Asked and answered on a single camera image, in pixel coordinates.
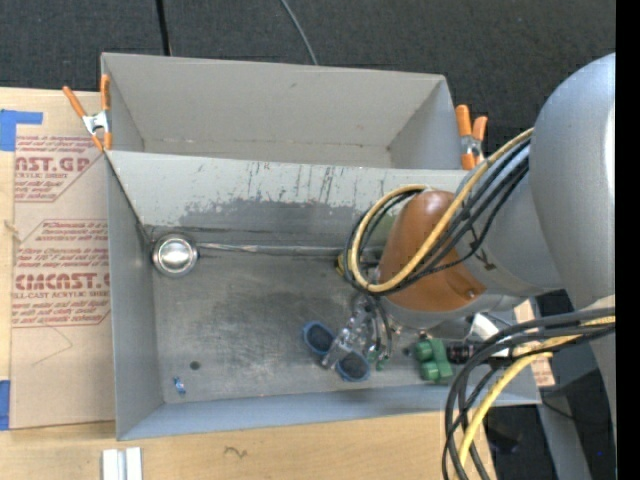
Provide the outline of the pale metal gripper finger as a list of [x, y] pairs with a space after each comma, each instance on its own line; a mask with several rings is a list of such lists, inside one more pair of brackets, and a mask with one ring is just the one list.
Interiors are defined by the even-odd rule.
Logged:
[[351, 331], [343, 328], [331, 342], [328, 352], [321, 359], [322, 367], [338, 367], [353, 351]]
[[346, 369], [357, 369], [360, 367], [361, 358], [353, 349], [351, 344], [341, 336], [333, 340], [331, 346], [331, 367], [341, 366]]

